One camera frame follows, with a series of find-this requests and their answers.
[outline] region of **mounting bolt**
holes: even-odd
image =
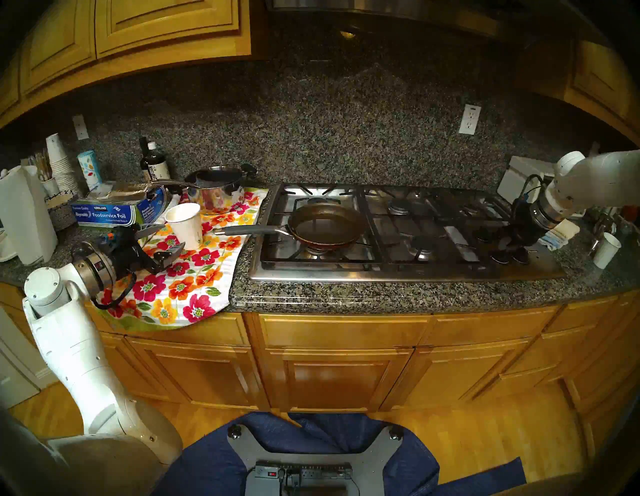
[[[227,429],[227,436],[231,439],[238,439],[241,435],[242,429],[237,424],[234,424]]]

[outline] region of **stainless steel cooktop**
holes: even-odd
[[[285,225],[307,202],[360,211],[367,230],[354,244],[314,254],[294,238],[258,236],[250,278],[301,282],[527,280],[564,275],[541,244],[507,253],[500,228],[510,205],[482,191],[352,184],[281,184],[262,223]]]

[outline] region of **pot handle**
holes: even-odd
[[[221,234],[223,236],[237,236],[240,234],[284,234],[291,236],[291,233],[286,227],[282,226],[267,226],[264,224],[258,225],[244,225],[244,226],[229,226],[222,229],[214,229],[212,234]]]
[[[249,162],[240,164],[240,170],[244,172],[245,176],[249,179],[254,179],[255,175],[258,174],[258,169],[252,166]]]

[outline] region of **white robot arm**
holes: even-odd
[[[640,205],[640,150],[589,158],[571,152],[557,162],[554,170],[554,180],[535,202],[528,204],[521,198],[514,201],[509,224],[514,246],[535,243],[546,231],[584,208]]]
[[[161,227],[123,228],[94,243],[84,242],[74,247],[73,263],[60,270],[36,269],[25,282],[22,306],[38,350],[71,393],[83,418],[84,436],[56,440],[67,457],[74,457],[74,447],[75,453],[85,453],[91,445],[98,459],[108,457],[113,466],[113,458],[118,458],[123,465],[120,470],[126,472],[135,439],[148,448],[133,450],[138,460],[145,458],[140,453],[147,453],[147,461],[138,466],[146,467],[147,472],[153,467],[155,473],[158,466],[168,467],[182,452],[182,440],[173,425],[155,408],[130,395],[115,376],[98,329],[84,307],[88,299],[96,303],[101,290],[127,273],[139,268],[160,271],[173,263],[182,245],[151,259],[138,244],[139,238]],[[97,440],[103,445],[108,441],[108,448],[96,449]],[[120,447],[122,454],[116,457],[114,452]]]

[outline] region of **stainless steel pot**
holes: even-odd
[[[242,181],[257,173],[250,164],[233,166],[211,166],[190,173],[184,181],[160,180],[152,184],[182,186],[189,201],[197,203],[202,213],[208,215],[225,214],[244,202]]]

